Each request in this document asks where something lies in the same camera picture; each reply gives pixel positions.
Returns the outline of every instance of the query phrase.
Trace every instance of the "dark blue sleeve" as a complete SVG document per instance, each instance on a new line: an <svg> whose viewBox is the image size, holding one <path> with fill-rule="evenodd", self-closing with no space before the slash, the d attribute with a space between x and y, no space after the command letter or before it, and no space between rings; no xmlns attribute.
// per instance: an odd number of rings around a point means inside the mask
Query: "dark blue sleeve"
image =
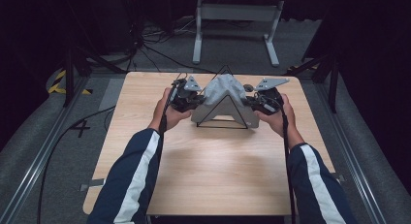
<svg viewBox="0 0 411 224"><path fill-rule="evenodd" d="M294 146L287 160L300 223L357 223L342 187L308 144Z"/></svg>
<svg viewBox="0 0 411 224"><path fill-rule="evenodd" d="M145 223L163 143L153 129L135 134L112 165L87 223Z"/></svg>

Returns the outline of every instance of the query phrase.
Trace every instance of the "handheld controller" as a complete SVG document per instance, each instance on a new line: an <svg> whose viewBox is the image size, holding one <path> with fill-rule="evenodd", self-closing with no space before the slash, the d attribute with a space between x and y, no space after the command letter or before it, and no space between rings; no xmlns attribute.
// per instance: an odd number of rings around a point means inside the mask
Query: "handheld controller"
<svg viewBox="0 0 411 224"><path fill-rule="evenodd" d="M246 84L245 91L251 92L256 90L254 96L246 96L243 104L250 106L253 111L260 111L264 114L271 115L280 111L284 105L281 94L276 86L288 82L288 79L263 79L256 88Z"/></svg>
<svg viewBox="0 0 411 224"><path fill-rule="evenodd" d="M176 88L170 99L171 106L179 112L194 110L206 100L204 95L198 95L198 91L202 89L192 76L188 80L175 80L173 85L176 85Z"/></svg>

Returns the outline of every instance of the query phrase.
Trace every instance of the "white stand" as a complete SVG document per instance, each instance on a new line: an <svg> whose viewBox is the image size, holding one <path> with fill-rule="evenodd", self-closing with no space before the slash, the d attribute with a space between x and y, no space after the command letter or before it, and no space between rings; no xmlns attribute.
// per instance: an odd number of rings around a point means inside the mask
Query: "white stand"
<svg viewBox="0 0 411 224"><path fill-rule="evenodd" d="M199 64L202 53L202 19L232 19L232 20L252 20L270 21L272 23L268 34L264 35L271 65L279 66L272 39L275 29L280 19L284 2L278 2L277 6L249 6L249 5L224 5L224 4L203 4L202 0L197 0L196 25L197 34L194 44L193 63Z"/></svg>

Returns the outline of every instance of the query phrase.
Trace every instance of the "wooden table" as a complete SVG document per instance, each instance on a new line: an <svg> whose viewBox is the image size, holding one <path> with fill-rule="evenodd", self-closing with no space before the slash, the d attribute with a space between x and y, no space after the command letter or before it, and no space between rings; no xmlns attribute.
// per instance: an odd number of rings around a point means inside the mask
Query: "wooden table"
<svg viewBox="0 0 411 224"><path fill-rule="evenodd" d="M129 73L124 81L93 179L105 178L133 134L146 128L164 88L178 74ZM193 75L205 87L213 75ZM235 76L257 85L263 76ZM278 86L289 96L304 139L334 172L300 82ZM100 192L90 187L89 213ZM283 140L265 123L257 129L198 128L186 119L165 134L149 215L290 215Z"/></svg>

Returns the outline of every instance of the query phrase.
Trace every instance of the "hand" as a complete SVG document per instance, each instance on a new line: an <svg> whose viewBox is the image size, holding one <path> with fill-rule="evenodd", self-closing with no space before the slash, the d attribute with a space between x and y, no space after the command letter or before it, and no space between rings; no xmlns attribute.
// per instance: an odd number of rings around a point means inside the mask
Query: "hand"
<svg viewBox="0 0 411 224"><path fill-rule="evenodd" d="M284 101L284 112L287 115L288 119L288 128L287 128L287 135L288 135L288 142L290 149L294 147L296 144L304 143L304 139L300 135L300 132L297 130L296 126L296 115L294 114L294 109L290 105L290 101L288 100L287 95L281 94L281 97ZM284 138L283 133L283 118L281 112L276 112L272 115L266 115L259 111L254 111L254 113L264 122L269 124L269 127L277 133L279 136Z"/></svg>
<svg viewBox="0 0 411 224"><path fill-rule="evenodd" d="M151 120L151 123L148 125L148 128L159 131L161 117L163 115L163 110L166 105L167 98L169 97L170 91L170 88L166 88L164 90L163 97L161 98L161 100L157 102L157 106L155 107L153 114L153 119ZM166 110L167 130L174 128L180 120L188 118L190 117L190 115L191 111L179 112L173 109L171 106L168 106Z"/></svg>

